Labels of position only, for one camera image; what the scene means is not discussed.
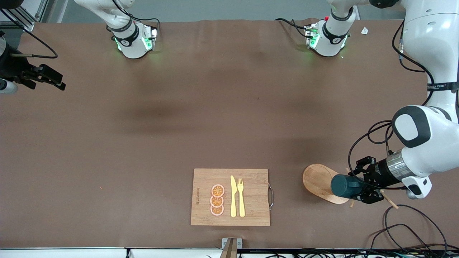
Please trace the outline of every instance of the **yellow knife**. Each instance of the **yellow knife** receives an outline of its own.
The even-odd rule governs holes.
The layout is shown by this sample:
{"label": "yellow knife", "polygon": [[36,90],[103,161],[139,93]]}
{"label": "yellow knife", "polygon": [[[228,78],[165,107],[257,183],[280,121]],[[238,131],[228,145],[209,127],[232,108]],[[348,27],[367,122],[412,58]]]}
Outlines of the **yellow knife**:
{"label": "yellow knife", "polygon": [[234,176],[231,176],[231,217],[236,217],[236,200],[234,197],[236,196],[237,192],[237,185],[236,180],[234,180]]}

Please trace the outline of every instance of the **wooden cutting board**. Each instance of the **wooden cutting board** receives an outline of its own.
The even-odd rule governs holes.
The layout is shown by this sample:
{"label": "wooden cutting board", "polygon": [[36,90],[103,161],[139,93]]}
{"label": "wooden cutting board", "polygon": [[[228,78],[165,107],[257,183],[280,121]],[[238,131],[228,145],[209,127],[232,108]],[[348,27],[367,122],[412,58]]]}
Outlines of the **wooden cutting board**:
{"label": "wooden cutting board", "polygon": [[343,204],[349,199],[338,197],[330,188],[331,179],[338,173],[322,164],[312,164],[304,170],[303,184],[311,193],[334,204]]}
{"label": "wooden cutting board", "polygon": [[[231,180],[234,176],[244,181],[244,206],[246,216],[239,216],[239,192],[236,193],[237,216],[231,217]],[[210,212],[212,186],[225,188],[224,211],[220,216]],[[193,177],[191,225],[205,226],[269,226],[268,170],[267,169],[213,169],[196,168]]]}

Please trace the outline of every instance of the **white paper scrap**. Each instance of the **white paper scrap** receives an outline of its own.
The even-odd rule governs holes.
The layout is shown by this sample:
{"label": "white paper scrap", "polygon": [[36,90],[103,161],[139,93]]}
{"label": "white paper scrap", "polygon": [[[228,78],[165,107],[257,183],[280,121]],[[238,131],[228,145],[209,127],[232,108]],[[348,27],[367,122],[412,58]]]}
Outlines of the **white paper scrap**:
{"label": "white paper scrap", "polygon": [[367,27],[364,27],[364,29],[362,30],[361,33],[362,33],[363,35],[368,34],[368,29],[367,29]]}

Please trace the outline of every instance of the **black cable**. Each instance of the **black cable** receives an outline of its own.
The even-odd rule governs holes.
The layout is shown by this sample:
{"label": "black cable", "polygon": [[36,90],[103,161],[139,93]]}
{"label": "black cable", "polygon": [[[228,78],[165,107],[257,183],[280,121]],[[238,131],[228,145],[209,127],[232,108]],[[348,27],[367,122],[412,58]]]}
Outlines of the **black cable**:
{"label": "black cable", "polygon": [[351,166],[351,154],[352,154],[352,150],[354,149],[354,147],[365,137],[367,137],[368,135],[370,135],[371,133],[374,133],[376,132],[377,130],[383,128],[383,127],[386,127],[386,126],[389,126],[391,125],[392,122],[390,123],[385,123],[383,125],[380,125],[372,130],[369,130],[366,134],[362,135],[359,139],[357,139],[357,141],[354,142],[354,144],[352,145],[351,149],[349,150],[349,154],[347,155],[347,164],[349,165],[349,169],[351,170],[351,175],[354,176],[357,180],[359,180],[360,182],[364,183],[365,185],[368,185],[368,186],[371,186],[371,187],[374,187],[376,189],[384,189],[384,190],[405,190],[406,187],[405,186],[402,186],[402,187],[379,187],[379,186],[375,186],[375,185],[371,185],[365,181],[363,181],[360,177],[357,177],[356,174],[354,174],[354,170],[352,169],[352,166]]}
{"label": "black cable", "polygon": [[[404,28],[405,28],[405,22],[403,23],[402,30],[400,31],[400,43],[403,42],[403,30],[404,30]],[[411,68],[406,67],[406,66],[403,64],[403,57],[402,57],[402,56],[400,56],[398,60],[400,61],[400,65],[401,65],[403,68],[407,69],[408,71],[412,71],[412,72],[416,72],[416,73],[425,73],[424,70],[414,70],[414,69],[411,69]]]}
{"label": "black cable", "polygon": [[307,25],[304,25],[304,26],[298,26],[298,25],[295,23],[295,20],[292,19],[292,20],[289,22],[289,21],[285,20],[284,18],[277,18],[277,19],[275,19],[275,21],[286,22],[288,25],[295,27],[295,29],[297,29],[297,32],[298,32],[301,36],[303,36],[303,37],[305,37],[305,38],[308,38],[308,39],[312,39],[312,36],[308,36],[308,35],[306,35],[306,34],[303,34],[303,33],[301,33],[301,31],[300,31],[300,29],[304,29],[305,26],[310,26],[310,24],[307,24]]}
{"label": "black cable", "polygon": [[285,257],[285,256],[283,256],[283,255],[280,255],[280,254],[277,254],[277,253],[275,253],[274,255],[267,256],[267,257],[265,257],[265,258],[272,258],[272,257],[287,258],[287,257]]}
{"label": "black cable", "polygon": [[355,254],[351,254],[351,255],[345,256],[344,258],[354,258],[356,256],[361,256],[361,255],[363,255],[363,254],[358,252],[358,253],[355,253]]}
{"label": "black cable", "polygon": [[406,66],[403,64],[403,60],[402,60],[402,59],[399,59],[399,61],[400,61],[400,65],[401,65],[403,68],[407,69],[408,71],[417,72],[417,73],[425,73],[425,71],[423,71],[423,70],[414,70],[414,69],[411,69],[411,68],[406,67]]}
{"label": "black cable", "polygon": [[395,32],[395,34],[394,34],[394,36],[393,36],[393,38],[392,38],[392,48],[393,48],[400,56],[403,56],[406,60],[412,62],[413,64],[415,64],[415,65],[417,65],[417,66],[419,66],[419,68],[421,68],[421,69],[429,76],[429,78],[430,78],[430,80],[431,80],[431,83],[432,83],[432,84],[435,83],[432,74],[427,70],[426,67],[424,67],[424,66],[421,65],[420,63],[414,61],[414,60],[411,59],[410,57],[406,56],[406,55],[403,54],[399,49],[397,49],[397,48],[395,47],[395,38],[397,37],[398,32],[401,30],[401,28],[404,26],[404,24],[405,24],[405,20],[402,21],[402,23],[401,23],[400,26],[398,27],[397,31]]}
{"label": "black cable", "polygon": [[[389,226],[389,227],[387,227],[387,225],[386,225],[384,229],[380,230],[380,231],[373,237],[373,240],[371,241],[370,250],[373,249],[373,246],[375,245],[375,240],[376,240],[376,238],[377,238],[380,234],[382,234],[382,233],[384,233],[384,232],[386,232],[386,231],[388,232],[388,234],[390,234],[389,229],[395,228],[395,227],[398,227],[398,226],[404,226],[404,227],[406,227],[406,228],[407,228],[408,230],[410,230],[411,233],[419,240],[419,242],[421,242],[424,246],[426,245],[426,243],[419,237],[419,235],[416,234],[416,232],[415,232],[413,229],[411,229],[409,226],[407,226],[406,224],[395,224],[395,225],[392,225],[392,226]],[[401,245],[399,245],[398,243],[396,243],[396,245],[397,245],[399,248],[401,248],[402,251],[404,251],[405,253],[407,253],[407,250],[405,250]],[[412,253],[410,253],[410,255],[413,255],[413,256],[418,257],[418,258],[423,258],[423,257],[416,256],[416,255],[414,255],[414,254],[412,254]]]}
{"label": "black cable", "polygon": [[[105,29],[108,31],[108,32],[112,32],[112,30],[110,29],[110,27],[107,25],[105,25]],[[115,35],[112,35],[112,37],[110,38],[111,40],[115,41]]]}
{"label": "black cable", "polygon": [[316,252],[316,253],[310,253],[310,254],[308,254],[308,255],[306,255],[304,258],[313,258],[313,257],[315,257],[315,256],[319,256],[320,258],[324,258],[324,257],[322,256],[322,254],[321,254],[321,253],[318,253],[318,252]]}
{"label": "black cable", "polygon": [[[379,122],[373,124],[373,125],[368,129],[368,132],[370,132],[375,126],[377,126],[377,125],[379,125],[379,124],[381,124],[381,123],[392,123],[392,121],[391,121],[391,120],[382,120],[382,121],[379,121]],[[392,135],[387,136],[388,130],[389,130],[391,127],[392,127],[391,124],[387,127],[387,129],[386,129],[386,137],[385,137],[385,139],[384,139],[383,141],[374,141],[373,139],[371,139],[370,134],[367,135],[368,140],[369,140],[371,143],[374,143],[374,144],[384,144],[384,143],[387,143],[387,141],[389,141],[390,137],[392,136]]]}
{"label": "black cable", "polygon": [[324,255],[325,258],[329,258],[327,254],[330,254],[333,258],[336,258],[336,256],[332,252],[330,252],[330,251],[328,251],[326,249],[316,249],[316,248],[303,248],[303,249],[301,249],[301,252],[304,252],[304,251],[310,252],[312,254],[312,256],[310,256],[308,258],[312,258],[312,257],[314,257],[316,255],[319,255],[321,258],[323,258],[322,255]]}
{"label": "black cable", "polygon": [[[406,250],[418,250],[419,248],[426,248],[426,247],[437,247],[437,246],[444,246],[444,244],[427,244],[422,246],[414,246],[414,247],[406,247]],[[459,247],[455,247],[453,245],[447,244],[448,247],[456,249],[459,252]]]}
{"label": "black cable", "polygon": [[116,5],[116,7],[118,8],[118,10],[120,10],[122,13],[124,13],[125,15],[131,17],[133,20],[137,20],[137,21],[151,21],[151,20],[156,20],[158,22],[158,26],[159,24],[161,23],[157,18],[149,18],[149,19],[142,19],[142,18],[137,18],[135,17],[134,15],[128,13],[128,11],[126,11],[124,8],[121,8],[118,3],[116,2],[116,0],[112,0],[112,2]]}
{"label": "black cable", "polygon": [[301,36],[303,36],[303,37],[305,37],[305,38],[308,38],[308,39],[312,39],[312,38],[313,38],[312,36],[308,36],[308,35],[306,35],[306,34],[301,33],[300,29],[298,29],[298,26],[297,26],[297,24],[295,23],[295,20],[292,19],[291,22],[293,23],[293,25],[294,25],[295,28],[297,29],[297,32],[298,32]]}
{"label": "black cable", "polygon": [[297,27],[297,28],[300,28],[300,29],[304,29],[304,26],[298,26],[298,25],[296,25],[296,24],[293,24],[293,23],[290,22],[290,21],[285,20],[284,18],[277,18],[277,19],[275,19],[275,21],[285,22],[285,23],[287,23],[287,24],[290,25],[290,26]]}
{"label": "black cable", "polygon": [[390,150],[389,148],[389,139],[392,137],[392,135],[394,134],[394,130],[391,130],[392,129],[392,125],[389,125],[386,129],[386,133],[384,134],[384,137],[385,137],[385,144],[386,144],[386,149],[387,149],[387,152],[389,153],[389,155],[392,155],[393,152]]}
{"label": "black cable", "polygon": [[23,25],[21,25],[19,22],[15,21],[12,19],[3,9],[0,9],[0,11],[10,20],[12,21],[15,25],[17,25],[19,28],[21,28],[23,31],[25,31],[27,34],[32,36],[34,39],[38,40],[41,44],[43,44],[46,48],[48,48],[51,52],[53,52],[54,56],[43,56],[43,55],[35,55],[35,54],[23,54],[25,56],[30,56],[30,57],[36,57],[36,58],[48,58],[48,59],[55,59],[57,58],[57,53],[52,49],[48,44],[46,44],[44,41],[42,41],[40,38],[35,36],[32,32],[26,30]]}
{"label": "black cable", "polygon": [[[419,214],[421,214],[424,218],[428,219],[428,220],[435,226],[435,228],[438,230],[438,232],[440,233],[440,235],[441,235],[442,238],[443,238],[444,250],[443,250],[443,255],[442,255],[440,258],[444,258],[445,255],[446,255],[446,252],[448,251],[448,243],[447,243],[447,241],[446,241],[445,235],[443,234],[442,230],[438,227],[438,225],[437,225],[431,218],[429,218],[429,216],[427,216],[425,213],[423,213],[422,211],[420,211],[420,210],[418,210],[418,209],[416,209],[416,208],[414,208],[414,207],[411,207],[411,206],[405,205],[405,204],[399,204],[398,206],[399,206],[399,207],[407,207],[407,208],[410,208],[410,209],[412,209],[412,210],[415,210],[416,212],[418,212]],[[387,215],[389,214],[389,211],[390,211],[392,208],[393,208],[393,207],[390,206],[390,207],[384,212],[384,226],[385,226],[386,231],[387,231],[387,234],[389,235],[389,237],[391,238],[391,240],[392,240],[398,247],[400,247],[402,250],[405,251],[406,249],[404,249],[401,245],[399,245],[399,243],[397,243],[397,241],[395,241],[394,237],[392,236],[392,234],[390,233],[390,231],[389,231],[389,229],[388,229],[388,227],[387,227]]]}

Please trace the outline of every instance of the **toy orange slice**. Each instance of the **toy orange slice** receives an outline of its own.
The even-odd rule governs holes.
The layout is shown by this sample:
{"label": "toy orange slice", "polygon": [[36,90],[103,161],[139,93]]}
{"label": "toy orange slice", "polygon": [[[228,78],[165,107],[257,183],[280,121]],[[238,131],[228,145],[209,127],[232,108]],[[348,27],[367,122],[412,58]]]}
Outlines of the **toy orange slice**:
{"label": "toy orange slice", "polygon": [[212,215],[215,215],[215,216],[220,216],[221,214],[223,214],[223,211],[224,211],[224,207],[218,207],[218,208],[215,208],[213,206],[210,207],[210,213],[212,213]]}
{"label": "toy orange slice", "polygon": [[212,186],[211,193],[212,193],[212,196],[215,198],[222,197],[223,194],[225,193],[225,188],[223,187],[223,185],[214,185]]}
{"label": "toy orange slice", "polygon": [[215,207],[215,208],[220,208],[222,207],[223,205],[223,197],[213,197],[211,196],[210,197],[210,205],[212,205],[212,207]]}

